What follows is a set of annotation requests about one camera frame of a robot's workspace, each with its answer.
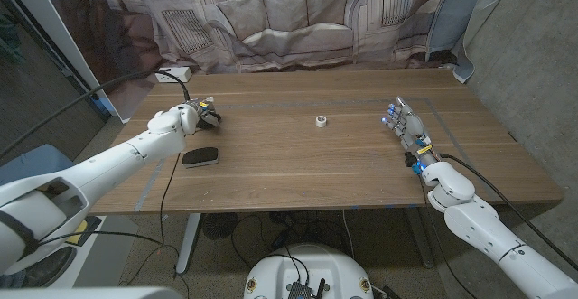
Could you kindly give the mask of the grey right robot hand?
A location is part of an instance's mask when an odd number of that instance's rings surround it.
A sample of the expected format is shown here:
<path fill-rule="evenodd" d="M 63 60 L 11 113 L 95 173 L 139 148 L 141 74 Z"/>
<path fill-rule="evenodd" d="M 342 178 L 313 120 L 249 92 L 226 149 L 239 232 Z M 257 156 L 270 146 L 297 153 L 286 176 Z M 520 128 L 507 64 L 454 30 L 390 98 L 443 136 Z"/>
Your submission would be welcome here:
<path fill-rule="evenodd" d="M 381 122 L 399 137 L 405 149 L 405 163 L 414 173 L 421 174 L 429 165 L 440 161 L 435 153 L 429 132 L 421 118 L 399 96 L 390 104 Z"/>

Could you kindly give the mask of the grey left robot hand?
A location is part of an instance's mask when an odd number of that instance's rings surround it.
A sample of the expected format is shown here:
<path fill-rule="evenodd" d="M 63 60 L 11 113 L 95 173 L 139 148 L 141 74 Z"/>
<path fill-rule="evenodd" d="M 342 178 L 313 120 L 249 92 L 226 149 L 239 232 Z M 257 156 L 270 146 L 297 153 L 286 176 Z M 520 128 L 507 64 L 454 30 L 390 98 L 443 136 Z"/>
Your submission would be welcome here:
<path fill-rule="evenodd" d="M 219 126 L 221 115 L 216 112 L 213 97 L 203 100 L 191 99 L 186 101 L 186 104 L 196 110 L 198 120 L 195 127 L 197 129 L 212 129 Z"/>

